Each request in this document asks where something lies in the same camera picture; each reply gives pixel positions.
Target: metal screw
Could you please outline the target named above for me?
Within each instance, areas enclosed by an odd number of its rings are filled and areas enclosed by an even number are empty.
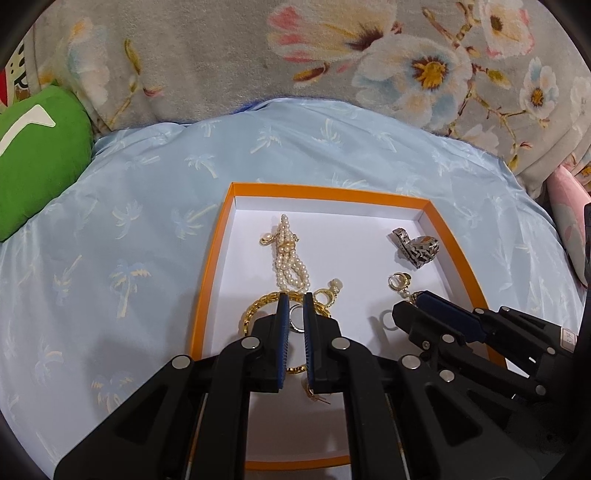
[[[182,370],[191,365],[191,359],[187,355],[179,355],[173,358],[173,367]]]
[[[402,364],[409,370],[415,370],[421,366],[421,360],[414,355],[406,355],[402,357]]]
[[[454,378],[456,378],[456,376],[451,370],[441,370],[439,372],[439,376],[446,382],[451,382]]]
[[[351,346],[351,342],[349,342],[346,338],[337,337],[333,339],[331,345],[337,350],[347,350],[347,348]]]
[[[261,344],[261,341],[256,337],[246,337],[240,344],[246,350],[253,350]]]

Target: orange box rim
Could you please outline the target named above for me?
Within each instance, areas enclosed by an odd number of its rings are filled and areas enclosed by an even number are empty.
[[[470,302],[474,306],[487,308],[486,299],[476,280],[474,272],[462,252],[456,238],[430,200],[407,197],[392,193],[369,192],[366,190],[338,189],[333,187],[313,187],[303,185],[272,184],[272,183],[231,183],[226,199],[217,219],[213,232],[212,243],[203,271],[199,299],[193,319],[193,331],[190,338],[189,352],[193,359],[200,359],[203,355],[203,342],[209,302],[212,296],[213,280],[216,274],[217,262],[222,248],[222,241],[232,205],[236,197],[270,197],[310,200],[332,200],[338,202],[367,203],[370,205],[387,205],[409,209],[422,210],[434,226],[441,242],[451,256],[457,272],[462,279]],[[505,358],[487,347],[489,359],[506,368]],[[247,470],[283,471],[309,470],[315,468],[329,468],[350,463],[348,456],[302,460],[292,462],[246,462]]]

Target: flower print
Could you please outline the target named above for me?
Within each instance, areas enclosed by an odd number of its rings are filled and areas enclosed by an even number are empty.
[[[338,71],[346,70],[376,40],[396,28],[395,20],[396,3],[391,0],[292,0],[269,15],[267,23],[273,30],[267,40],[284,60],[323,62],[322,67],[294,77],[306,81],[326,73],[331,62],[343,62]]]
[[[103,375],[98,375],[90,387],[99,391],[97,395],[99,405],[105,406],[110,415],[129,397],[133,390],[133,383],[134,379],[130,373],[115,372],[109,380]]]
[[[522,0],[479,0],[478,6],[489,57],[505,59],[531,52],[534,37]]]
[[[212,136],[212,130],[216,128],[216,124],[221,122],[221,120],[204,120],[199,122],[199,128],[204,130],[203,136],[205,138],[209,138]]]
[[[276,142],[281,145],[281,139],[275,135],[271,127],[265,127],[259,131],[259,137],[256,139],[258,145],[251,150],[251,153],[256,153],[263,147],[269,148],[272,142]]]
[[[127,233],[131,227],[131,222],[133,220],[137,220],[142,213],[142,206],[134,200],[133,203],[128,203],[125,206],[125,213],[121,212],[117,207],[113,208],[111,214],[115,218],[117,218],[116,226],[122,226],[123,230],[121,230],[121,234],[116,237],[116,240],[121,240]]]
[[[57,292],[56,305],[62,306],[64,299],[70,294],[70,287],[72,286],[72,272],[78,265],[78,262],[82,259],[82,255],[74,260],[71,267],[66,268],[61,278],[57,278],[57,275],[53,275],[53,290]]]
[[[584,77],[575,77],[573,86],[570,89],[570,101],[572,109],[570,111],[570,119],[576,122],[577,118],[585,115],[589,110],[587,103],[591,99],[591,82]]]
[[[152,275],[143,264],[134,263],[129,266],[125,260],[119,260],[116,270],[111,274],[113,279],[111,291],[119,294],[119,306],[117,307],[117,318],[124,318],[127,315],[129,295],[137,293],[138,284],[136,277],[151,277]]]
[[[523,88],[519,92],[519,105],[532,118],[546,120],[558,102],[556,75],[547,65],[542,66],[541,60],[531,59]]]
[[[164,87],[146,88],[144,87],[144,95],[149,98],[164,96]]]
[[[361,105],[408,124],[438,130],[455,120],[466,98],[472,62],[428,38],[389,35],[360,63],[352,84]]]
[[[170,214],[170,218],[176,226],[174,229],[174,234],[181,240],[185,240],[186,235],[197,235],[195,230],[201,228],[203,225],[200,223],[195,223],[195,220],[205,215],[210,210],[213,210],[215,207],[217,207],[217,204],[209,205],[199,212],[195,212],[195,210],[189,210],[182,217],[180,216],[178,210],[174,209]]]
[[[189,165],[189,167],[195,166],[195,170],[200,170],[201,167],[205,167],[207,170],[209,170],[209,173],[212,175],[212,178],[216,179],[217,174],[213,169],[212,163],[209,161],[212,158],[216,158],[216,156],[211,155],[209,153],[203,153],[198,156],[189,155],[187,158],[185,158],[185,162],[187,162],[187,165]]]
[[[568,171],[573,171],[577,165],[577,156],[574,153],[570,153],[561,163],[561,165]]]
[[[47,365],[49,364],[63,364],[64,359],[61,352],[51,350],[49,345],[45,343],[42,338],[39,341],[37,349],[37,363],[35,364],[34,373],[37,383],[45,385],[47,379],[50,377],[50,371]]]
[[[49,63],[40,69],[41,86],[55,79],[70,86],[76,96],[88,98],[93,106],[103,105],[109,96],[105,86],[110,79],[106,40],[107,29],[94,25],[90,18],[75,23]]]
[[[482,124],[473,126],[465,134],[461,136],[464,142],[468,142],[475,147],[481,148],[496,155],[496,148],[499,146],[499,137],[497,137],[492,130],[494,127],[490,127],[486,132],[482,128]]]
[[[324,127],[320,128],[322,138],[315,138],[314,140],[328,145],[339,145],[340,135],[337,132],[333,132],[332,125],[333,121],[330,118],[327,118],[324,122]]]

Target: pearl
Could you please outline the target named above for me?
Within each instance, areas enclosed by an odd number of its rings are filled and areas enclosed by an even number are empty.
[[[275,235],[266,233],[261,237],[261,243],[268,244],[273,240],[277,249],[275,257],[275,273],[277,286],[281,291],[289,291],[292,286],[296,291],[305,293],[310,289],[310,276],[304,262],[296,252],[296,236],[290,229],[287,215],[281,215],[281,222],[277,226]]]

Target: gold ring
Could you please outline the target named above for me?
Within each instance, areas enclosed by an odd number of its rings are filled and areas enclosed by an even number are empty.
[[[411,277],[408,273],[396,272],[388,278],[388,285],[394,291],[405,291],[408,290],[410,281]]]
[[[322,303],[320,300],[318,300],[318,298],[316,297],[318,294],[325,295],[327,302]],[[335,304],[336,295],[332,290],[329,290],[328,288],[319,288],[312,294],[312,296],[314,297],[314,301],[320,303],[321,305],[324,305],[326,308],[332,307]]]

